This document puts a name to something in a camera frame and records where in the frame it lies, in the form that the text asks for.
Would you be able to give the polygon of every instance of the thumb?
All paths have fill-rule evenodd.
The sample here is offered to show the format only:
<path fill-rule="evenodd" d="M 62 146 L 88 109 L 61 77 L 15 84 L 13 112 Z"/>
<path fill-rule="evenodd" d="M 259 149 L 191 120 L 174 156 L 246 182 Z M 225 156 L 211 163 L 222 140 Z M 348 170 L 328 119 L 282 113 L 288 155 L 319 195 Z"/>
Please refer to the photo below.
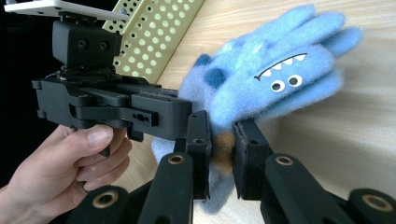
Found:
<path fill-rule="evenodd" d="M 95 125 L 90 129 L 70 133 L 57 144 L 47 148 L 52 164 L 67 169 L 78 159 L 95 155 L 105 149 L 113 138 L 113 129 L 106 125 Z"/>

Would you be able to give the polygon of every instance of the blue monster glove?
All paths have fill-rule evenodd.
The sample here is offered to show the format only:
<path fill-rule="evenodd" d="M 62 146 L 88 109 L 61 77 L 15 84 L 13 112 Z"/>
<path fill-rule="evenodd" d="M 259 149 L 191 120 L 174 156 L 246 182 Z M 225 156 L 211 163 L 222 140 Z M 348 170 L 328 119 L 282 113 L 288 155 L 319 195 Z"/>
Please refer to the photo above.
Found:
<path fill-rule="evenodd" d="M 227 42 L 216 54 L 201 55 L 183 80 L 178 97 L 192 101 L 193 111 L 206 110 L 212 131 L 211 200 L 215 213 L 233 190 L 232 125 L 241 119 L 268 120 L 312 105 L 343 85 L 336 58 L 355 48 L 361 29 L 343 29 L 339 12 L 316 15 L 314 6 L 296 7 L 250 34 Z M 174 142 L 154 137 L 159 160 Z"/>

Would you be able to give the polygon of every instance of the wooden table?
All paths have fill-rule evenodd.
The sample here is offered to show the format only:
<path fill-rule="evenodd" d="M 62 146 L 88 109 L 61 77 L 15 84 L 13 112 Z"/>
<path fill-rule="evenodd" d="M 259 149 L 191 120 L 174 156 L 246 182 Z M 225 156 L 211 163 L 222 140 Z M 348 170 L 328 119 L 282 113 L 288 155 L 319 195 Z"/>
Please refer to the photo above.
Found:
<path fill-rule="evenodd" d="M 164 70 L 159 83 L 178 89 L 201 53 L 212 54 L 231 38 L 253 31 L 285 11 L 315 4 L 346 14 L 364 39 L 341 57 L 346 83 L 333 97 L 262 128 L 275 152 L 297 157 L 322 186 L 347 198 L 352 189 L 372 188 L 396 198 L 396 2 L 206 0 Z M 150 136 L 134 143 L 131 165 L 116 182 L 136 189 L 155 174 Z M 215 216 L 194 211 L 194 223 L 263 223 L 260 203 L 230 198 Z"/>

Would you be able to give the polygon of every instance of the dark blue spot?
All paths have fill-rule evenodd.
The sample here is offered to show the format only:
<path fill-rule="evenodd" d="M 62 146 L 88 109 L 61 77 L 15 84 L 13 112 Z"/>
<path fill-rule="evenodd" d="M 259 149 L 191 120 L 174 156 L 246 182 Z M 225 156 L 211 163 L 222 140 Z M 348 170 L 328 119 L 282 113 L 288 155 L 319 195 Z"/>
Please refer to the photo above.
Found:
<path fill-rule="evenodd" d="M 200 66 L 200 65 L 207 65 L 210 64 L 212 60 L 210 59 L 210 56 L 207 54 L 201 54 L 201 56 L 199 56 L 199 58 L 197 59 L 197 61 L 194 64 L 194 67 L 196 66 Z"/>
<path fill-rule="evenodd" d="M 225 81 L 224 73 L 219 68 L 212 68 L 204 76 L 204 81 L 207 85 L 218 89 Z"/>

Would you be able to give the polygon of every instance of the googly eye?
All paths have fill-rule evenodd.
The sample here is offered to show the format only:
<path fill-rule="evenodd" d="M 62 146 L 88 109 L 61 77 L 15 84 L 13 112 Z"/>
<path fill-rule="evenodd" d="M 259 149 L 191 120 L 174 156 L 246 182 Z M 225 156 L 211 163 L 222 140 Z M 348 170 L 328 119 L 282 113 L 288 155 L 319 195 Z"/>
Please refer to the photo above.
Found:
<path fill-rule="evenodd" d="M 303 78 L 300 77 L 299 75 L 293 75 L 291 77 L 289 77 L 289 85 L 291 85 L 292 87 L 298 87 L 303 83 Z"/>
<path fill-rule="evenodd" d="M 275 81 L 273 84 L 271 84 L 271 89 L 273 91 L 283 91 L 285 90 L 285 83 L 283 81 Z"/>

